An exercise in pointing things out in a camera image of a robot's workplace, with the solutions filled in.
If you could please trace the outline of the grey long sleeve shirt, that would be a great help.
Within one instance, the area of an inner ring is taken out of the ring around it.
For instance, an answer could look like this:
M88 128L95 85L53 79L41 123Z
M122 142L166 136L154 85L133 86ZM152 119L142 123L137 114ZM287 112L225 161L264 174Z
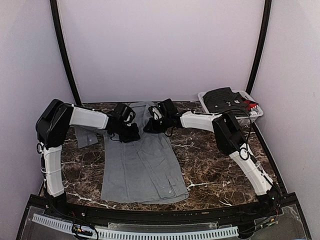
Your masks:
M104 174L100 198L121 204L173 204L189 197L189 191L173 151L170 139L163 133L143 131L151 114L148 108L153 102L135 102L135 122L141 137L138 141L119 142L105 130L75 126L79 148L104 139Z

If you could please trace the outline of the light grey plastic basket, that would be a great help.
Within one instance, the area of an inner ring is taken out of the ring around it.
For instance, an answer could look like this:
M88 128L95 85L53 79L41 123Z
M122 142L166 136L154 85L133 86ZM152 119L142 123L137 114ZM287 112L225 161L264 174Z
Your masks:
M246 93L245 91L242 91L242 90L232 90L234 93L237 93L239 92L242 96L242 98L245 98L245 99L248 99L248 100L251 100L251 101L254 101L256 102L248 93ZM204 102L203 102L203 96L204 94L206 93L207 91L203 91L203 92L199 92L197 94L197 97L198 97L198 100L203 108L203 110L206 112L206 113L210 113ZM261 107L259 106L258 104L258 107L255 111L249 111L249 113L246 113L245 112L245 116L241 115L235 115L236 116L236 119L238 120L239 124L240 125L249 125L250 122L254 122L258 117L261 117L264 112L263 110L261 109Z

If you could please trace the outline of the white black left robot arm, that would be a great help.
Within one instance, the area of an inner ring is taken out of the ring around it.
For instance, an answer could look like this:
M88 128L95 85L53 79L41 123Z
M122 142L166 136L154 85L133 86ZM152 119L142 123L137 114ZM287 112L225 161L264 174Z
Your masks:
M118 135L121 143L130 143L140 139L139 128L133 121L135 116L134 110L123 103L103 113L59 99L52 100L35 125L37 152L41 155L41 172L47 193L53 198L65 193L61 152L70 126L103 130Z

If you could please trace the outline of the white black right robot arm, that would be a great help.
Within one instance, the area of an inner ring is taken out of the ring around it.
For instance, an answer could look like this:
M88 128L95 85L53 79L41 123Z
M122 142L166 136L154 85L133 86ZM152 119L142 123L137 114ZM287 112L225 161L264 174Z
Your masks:
M165 133L169 128L214 133L217 148L237 163L253 186L257 198L262 200L255 205L255 213L266 217L274 210L274 200L279 191L255 158L249 146L249 138L244 135L232 111L203 113L189 110L180 113L169 98L150 106L148 110L151 118L143 129L146 133Z

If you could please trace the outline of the black striped shirt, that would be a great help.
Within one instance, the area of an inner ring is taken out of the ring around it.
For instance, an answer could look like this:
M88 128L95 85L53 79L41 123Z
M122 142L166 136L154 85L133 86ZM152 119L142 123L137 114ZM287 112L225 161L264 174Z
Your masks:
M230 87L223 87L206 92L203 103L209 113L221 113L234 110L236 116L249 113L248 104L244 102L239 92L233 92Z

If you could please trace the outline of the red black plaid shirt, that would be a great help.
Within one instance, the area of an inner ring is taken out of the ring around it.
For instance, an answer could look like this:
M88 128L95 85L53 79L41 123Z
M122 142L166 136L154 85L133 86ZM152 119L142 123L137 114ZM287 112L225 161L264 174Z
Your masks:
M249 111L249 112L252 112L252 111L255 111L259 104L255 101L251 101L249 99L245 99L245 98L242 98L244 104L245 104L245 107L246 109Z

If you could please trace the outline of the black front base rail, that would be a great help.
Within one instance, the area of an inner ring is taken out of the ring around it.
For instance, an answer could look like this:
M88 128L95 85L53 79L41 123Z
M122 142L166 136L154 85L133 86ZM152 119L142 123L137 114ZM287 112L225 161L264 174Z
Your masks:
M94 225L108 223L141 224L141 225L187 225L218 222L224 224L246 224L257 219L259 215L240 214L240 211L257 208L257 202L243 205L211 208L205 210L184 211L134 211L84 206L67 203L77 218Z

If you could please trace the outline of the black right frame post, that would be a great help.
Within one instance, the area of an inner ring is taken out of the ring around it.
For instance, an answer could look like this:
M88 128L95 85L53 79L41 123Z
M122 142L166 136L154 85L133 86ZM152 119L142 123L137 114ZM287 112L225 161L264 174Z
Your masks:
M245 92L247 94L251 94L254 88L255 80L257 77L258 69L260 66L265 40L267 36L268 26L269 26L269 20L270 20L270 14L271 14L271 8L272 8L272 0L265 0L264 1L264 8L263 8L263 14L262 14L262 20L261 20L261 26L257 41L257 47L252 63L252 68L250 71L250 75L248 78L248 83L246 85Z

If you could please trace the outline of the black frame post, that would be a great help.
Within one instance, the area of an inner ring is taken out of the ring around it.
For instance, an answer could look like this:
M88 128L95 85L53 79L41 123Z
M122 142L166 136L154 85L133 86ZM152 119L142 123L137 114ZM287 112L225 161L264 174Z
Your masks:
M260 66L265 40L267 36L268 26L269 26L269 20L270 20L270 14L271 14L271 8L272 8L272 0L265 0L264 1L264 8L263 8L263 14L262 14L262 20L261 20L261 26L257 41L257 47L252 63L252 68L250 71L250 75L248 78L248 83L246 85L245 92L247 94L251 94L254 88L255 80L257 77L258 69Z
M65 74L67 77L67 81L68 81L74 102L77 105L81 106L82 105L81 97L80 97L80 94L79 94L79 91L78 91L78 88L76 85L76 81L75 81L75 78L73 75L71 63L70 63L67 48L66 48L66 43L64 40L64 34L63 34L63 29L62 29L60 14L59 14L59 8L58 8L58 1L57 0L50 0L49 3L50 3L50 9L51 9L51 15L52 15L52 20L53 20L55 35L56 35L62 63L64 66Z

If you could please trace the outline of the black left frame post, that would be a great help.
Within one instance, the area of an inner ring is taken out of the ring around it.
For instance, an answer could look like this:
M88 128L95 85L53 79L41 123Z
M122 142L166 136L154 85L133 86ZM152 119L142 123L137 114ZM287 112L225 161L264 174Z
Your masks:
M67 48L66 48L66 43L64 40L64 34L63 34L63 29L62 29L60 14L59 14L59 8L58 8L58 1L57 0L50 0L49 3L50 3L50 9L51 9L51 15L52 15L52 20L53 20L55 35L56 35L62 63L64 66L65 74L67 77L67 81L68 81L74 102L77 105L81 106L82 105L81 97L80 97L80 94L79 94L79 91L78 91L78 88L76 85L76 81L75 81L75 78L73 75L71 63L70 63Z

